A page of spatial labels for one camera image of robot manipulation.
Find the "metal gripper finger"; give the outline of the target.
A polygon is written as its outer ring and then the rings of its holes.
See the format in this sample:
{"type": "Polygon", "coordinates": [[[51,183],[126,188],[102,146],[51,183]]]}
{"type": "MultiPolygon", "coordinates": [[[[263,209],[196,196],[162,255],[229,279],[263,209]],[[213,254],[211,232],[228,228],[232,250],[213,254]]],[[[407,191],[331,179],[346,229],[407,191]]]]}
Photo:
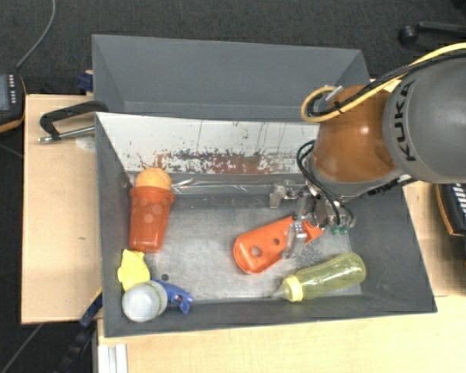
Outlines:
{"type": "Polygon", "coordinates": [[[299,222],[291,224],[287,232],[286,247],[281,252],[281,257],[283,259],[291,259],[300,256],[306,239],[307,234],[304,232],[302,224],[299,222]]]}

